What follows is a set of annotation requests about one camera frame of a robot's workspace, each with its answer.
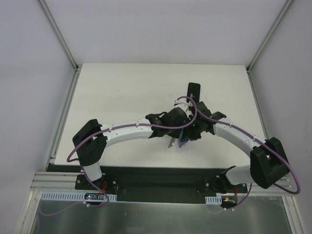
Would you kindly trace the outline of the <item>lilac phone case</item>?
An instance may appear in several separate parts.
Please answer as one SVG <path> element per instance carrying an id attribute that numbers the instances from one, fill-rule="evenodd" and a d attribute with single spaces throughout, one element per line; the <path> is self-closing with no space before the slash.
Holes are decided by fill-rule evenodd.
<path id="1" fill-rule="evenodd" d="M 183 148 L 187 145 L 191 140 L 186 137 L 184 129 L 181 130 L 179 137 L 178 137 L 178 147 Z"/>

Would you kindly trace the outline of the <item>black smartphone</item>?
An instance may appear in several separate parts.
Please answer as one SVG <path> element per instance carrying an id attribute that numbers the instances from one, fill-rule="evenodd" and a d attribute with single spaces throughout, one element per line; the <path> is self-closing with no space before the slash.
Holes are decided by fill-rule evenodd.
<path id="1" fill-rule="evenodd" d="M 175 141 L 176 141 L 176 139 L 172 137 L 170 142 L 169 142 L 168 148 L 172 148 L 174 146 Z"/>

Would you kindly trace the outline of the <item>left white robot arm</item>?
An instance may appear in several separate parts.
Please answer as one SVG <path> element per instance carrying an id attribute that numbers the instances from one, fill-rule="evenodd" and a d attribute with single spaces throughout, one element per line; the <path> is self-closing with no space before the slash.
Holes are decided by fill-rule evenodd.
<path id="1" fill-rule="evenodd" d="M 93 190 L 105 191 L 107 183 L 99 160 L 106 147 L 129 140 L 165 135 L 178 138 L 180 126 L 188 122 L 187 109 L 181 107 L 161 114 L 148 114 L 126 124 L 104 126 L 97 119 L 88 121 L 72 138 L 79 163 L 87 176 L 86 184 Z"/>

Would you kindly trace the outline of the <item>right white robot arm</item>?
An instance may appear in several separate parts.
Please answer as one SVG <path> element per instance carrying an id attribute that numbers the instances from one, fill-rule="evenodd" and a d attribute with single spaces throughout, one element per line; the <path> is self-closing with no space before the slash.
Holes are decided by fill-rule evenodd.
<path id="1" fill-rule="evenodd" d="M 189 110 L 196 119 L 183 130 L 183 141 L 197 140 L 202 132 L 209 132 L 227 140 L 250 158 L 249 165 L 232 166 L 217 175 L 210 183 L 212 189 L 220 193 L 231 192 L 243 183 L 255 183 L 267 189 L 290 172 L 284 148 L 277 138 L 258 139 L 232 124 L 223 113 L 211 113 L 203 102 L 197 103 L 196 107 L 189 107 Z"/>

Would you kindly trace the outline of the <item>black phone on table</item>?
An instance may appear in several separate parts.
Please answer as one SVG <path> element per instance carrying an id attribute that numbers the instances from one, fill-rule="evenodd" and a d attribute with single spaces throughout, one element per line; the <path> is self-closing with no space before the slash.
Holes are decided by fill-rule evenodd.
<path id="1" fill-rule="evenodd" d="M 200 102 L 200 89 L 201 85 L 199 83 L 188 83 L 187 96 L 193 98 L 195 103 Z"/>

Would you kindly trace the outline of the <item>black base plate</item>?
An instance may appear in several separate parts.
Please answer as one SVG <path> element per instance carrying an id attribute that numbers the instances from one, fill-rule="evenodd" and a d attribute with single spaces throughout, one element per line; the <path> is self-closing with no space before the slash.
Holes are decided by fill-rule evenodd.
<path id="1" fill-rule="evenodd" d="M 223 169 L 102 166 L 95 182 L 118 201 L 203 204 L 216 196 Z"/>

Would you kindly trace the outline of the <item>left aluminium frame post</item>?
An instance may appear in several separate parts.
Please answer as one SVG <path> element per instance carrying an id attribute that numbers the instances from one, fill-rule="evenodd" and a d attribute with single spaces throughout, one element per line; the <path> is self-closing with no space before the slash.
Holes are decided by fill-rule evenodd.
<path id="1" fill-rule="evenodd" d="M 58 41 L 63 53 L 65 54 L 67 60 L 69 61 L 71 67 L 74 69 L 74 71 L 78 71 L 79 70 L 79 65 L 77 64 L 76 60 L 74 59 L 74 56 L 72 54 L 72 52 L 70 51 L 70 48 L 67 44 L 67 42 L 65 41 L 62 32 L 60 30 L 60 28 L 58 27 L 58 24 L 51 12 L 51 10 L 49 9 L 49 6 L 47 4 L 47 2 L 45 0 L 38 0 L 37 3 L 39 4 L 39 7 L 41 8 L 49 26 L 51 27 L 51 30 L 56 38 L 56 40 Z"/>

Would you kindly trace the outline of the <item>aluminium frame post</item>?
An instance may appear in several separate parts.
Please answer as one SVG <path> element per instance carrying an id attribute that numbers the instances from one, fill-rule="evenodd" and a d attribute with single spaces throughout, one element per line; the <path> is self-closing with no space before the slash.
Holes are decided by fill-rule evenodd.
<path id="1" fill-rule="evenodd" d="M 67 42 L 65 41 L 62 32 L 60 30 L 60 28 L 58 27 L 58 24 L 51 12 L 51 10 L 49 9 L 49 6 L 47 4 L 47 2 L 45 0 L 38 0 L 37 3 L 39 4 L 39 7 L 41 8 L 49 26 L 51 27 L 51 30 L 56 38 L 56 40 L 58 41 L 63 53 L 65 54 L 67 60 L 69 61 L 71 67 L 74 69 L 74 71 L 78 71 L 79 70 L 79 65 L 77 64 L 76 60 L 74 59 L 74 56 L 72 54 L 72 52 L 70 51 L 70 48 L 67 44 Z"/>
<path id="2" fill-rule="evenodd" d="M 255 64 L 259 60 L 260 56 L 264 52 L 265 48 L 268 46 L 271 38 L 273 37 L 274 33 L 278 29 L 279 25 L 281 24 L 282 20 L 284 19 L 285 15 L 289 11 L 290 7 L 293 5 L 294 0 L 286 0 L 281 9 L 279 10 L 277 16 L 275 17 L 274 21 L 272 22 L 271 26 L 269 27 L 267 33 L 265 34 L 263 40 L 260 43 L 256 53 L 254 54 L 252 60 L 246 67 L 247 74 L 249 74 L 252 69 L 254 68 Z"/>

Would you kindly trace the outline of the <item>right aluminium frame post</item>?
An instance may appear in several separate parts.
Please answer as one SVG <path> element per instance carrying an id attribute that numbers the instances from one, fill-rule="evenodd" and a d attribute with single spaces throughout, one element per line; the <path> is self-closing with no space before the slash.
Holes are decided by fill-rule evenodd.
<path id="1" fill-rule="evenodd" d="M 286 0 L 281 9 L 279 10 L 277 16 L 275 17 L 274 21 L 272 22 L 271 26 L 269 27 L 267 33 L 265 34 L 263 40 L 260 43 L 256 53 L 254 54 L 252 60 L 246 67 L 247 74 L 249 74 L 252 69 L 254 68 L 255 64 L 259 60 L 260 56 L 264 52 L 265 48 L 268 46 L 271 38 L 273 37 L 274 33 L 278 29 L 279 25 L 281 24 L 282 20 L 284 19 L 285 15 L 289 11 L 290 7 L 293 5 L 294 0 Z"/>

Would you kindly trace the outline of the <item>aluminium front rail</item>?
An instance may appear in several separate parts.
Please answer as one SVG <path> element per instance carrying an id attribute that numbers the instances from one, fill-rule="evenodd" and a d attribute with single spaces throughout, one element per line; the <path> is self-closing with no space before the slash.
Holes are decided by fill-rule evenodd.
<path id="1" fill-rule="evenodd" d="M 41 191 L 73 191 L 76 178 L 80 173 L 36 172 L 32 181 L 31 190 Z M 251 196 L 293 196 L 292 194 L 271 186 L 263 189 L 256 184 L 252 185 Z"/>

